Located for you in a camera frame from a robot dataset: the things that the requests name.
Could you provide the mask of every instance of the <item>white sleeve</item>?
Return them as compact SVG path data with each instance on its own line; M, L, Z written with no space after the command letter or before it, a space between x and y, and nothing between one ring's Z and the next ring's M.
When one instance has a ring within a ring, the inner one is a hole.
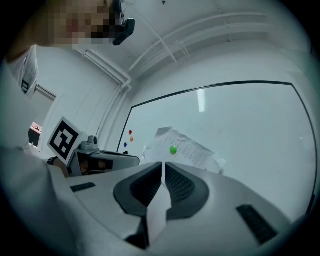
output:
M17 85L22 89L23 81L27 83L25 94L32 98L37 85L39 76L39 67L37 61L36 46L32 46L28 51L23 53L19 58L8 64Z

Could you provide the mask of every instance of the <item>white wall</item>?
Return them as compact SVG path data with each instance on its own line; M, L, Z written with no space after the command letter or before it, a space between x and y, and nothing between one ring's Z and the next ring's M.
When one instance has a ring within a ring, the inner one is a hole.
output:
M284 50L266 41L251 40L205 48L192 53L191 58L192 61L179 68L172 63L143 80L131 106L218 83L249 80L288 82L295 86L306 106L316 146L320 149L320 88L317 83L319 75L316 74L319 66L315 61L310 62L305 53L301 55L299 50ZM319 183L317 181L315 193L320 190Z
M121 134L123 132L123 129L125 127L126 121L127 121L127 117L129 115L130 109L131 109L131 102L135 96L136 93L136 84L133 82L132 83L132 90L127 94L125 101L123 102L123 105L114 121L114 123L112 124L112 129L110 131L110 135L109 138L107 139L107 143L106 143L106 147L103 148L104 150L107 151L113 151L113 152L117 152L117 148L118 148L118 144L121 138ZM110 120L112 119L112 114L110 115L110 117L107 119L106 125L104 127L104 130L108 131L110 130L110 126L111 123Z
M212 84L267 80L293 82L288 72L301 72L280 50L266 41L235 41L191 54L192 61L174 63L146 78L132 105L160 96Z
M116 83L70 49L37 47L37 59L39 85L56 95L43 124L42 151L51 153L47 142L62 116L88 135L96 135Z

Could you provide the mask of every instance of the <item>paper sheet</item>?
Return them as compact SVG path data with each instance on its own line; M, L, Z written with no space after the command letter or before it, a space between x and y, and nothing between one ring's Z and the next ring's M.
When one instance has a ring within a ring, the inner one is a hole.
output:
M170 147L176 146L172 155ZM222 174L226 161L193 139L179 133L171 126L158 129L154 141L144 147L141 160L144 163L174 162Z

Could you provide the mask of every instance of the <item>green magnet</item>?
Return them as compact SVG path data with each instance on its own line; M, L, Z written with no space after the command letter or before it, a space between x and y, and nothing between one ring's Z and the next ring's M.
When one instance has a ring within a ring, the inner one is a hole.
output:
M175 155L175 154L177 153L177 147L176 147L176 146L171 146L171 147L170 147L170 153L171 153L172 155Z

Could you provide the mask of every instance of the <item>whiteboard frame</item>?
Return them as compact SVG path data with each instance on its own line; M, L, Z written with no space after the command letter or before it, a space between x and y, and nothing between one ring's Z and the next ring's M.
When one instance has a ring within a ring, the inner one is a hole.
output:
M309 120L309 123L310 123L310 126L311 126L312 136L313 136L313 141L314 141L315 155L316 155L316 157L315 157L315 178L314 178L314 184L313 184L313 189L312 189L312 196L311 196L311 199L310 199L309 206L308 206L308 208L306 210L306 214L308 214L312 209L312 206L314 204L315 197L316 197L315 188L316 188L316 183L317 183L317 179L318 179L318 176L317 176L317 174L318 174L317 142L316 142L315 130L314 130L313 124L311 122L311 118L310 118L309 112L308 112L308 110L306 108L306 105L305 105L304 101L302 100L300 94L298 93L297 89L295 88L295 86L290 82L265 81L265 80L248 80L248 81L222 82L222 83L216 83L216 84L201 86L201 87L197 87L197 88L193 88L193 89L181 90L181 91L178 91L178 92L170 93L170 94L167 94L167 95L164 95L164 96L161 96L161 97L158 97L158 98L154 98L154 99L142 102L140 104L134 105L134 106L131 107L129 115L128 115L126 121L125 121L125 124L124 124L124 127L123 127L123 131L122 131L122 134L121 134L121 137L120 137L119 144L118 144L118 147L116 149L116 152L118 153L118 151L119 151L121 140L122 140L122 137L124 135L128 120L130 118L130 114L131 114L131 112L132 112L132 110L134 108L140 107L142 105L145 105L145 104L148 104L148 103L151 103L151 102L162 100L162 99L165 99L165 98L168 98L168 97L176 96L176 95L179 95L179 94L185 94L185 93L189 93L189 92L194 92L194 91L197 91L197 90L208 89L208 88L213 88L213 87L221 87L221 86L247 85L247 84L271 84L271 85L291 86L294 89L295 93L298 95L298 97L299 97L299 99L300 99L300 101L301 101L301 103L303 105L303 108L304 108L304 110L306 112L306 115L308 117L308 120Z

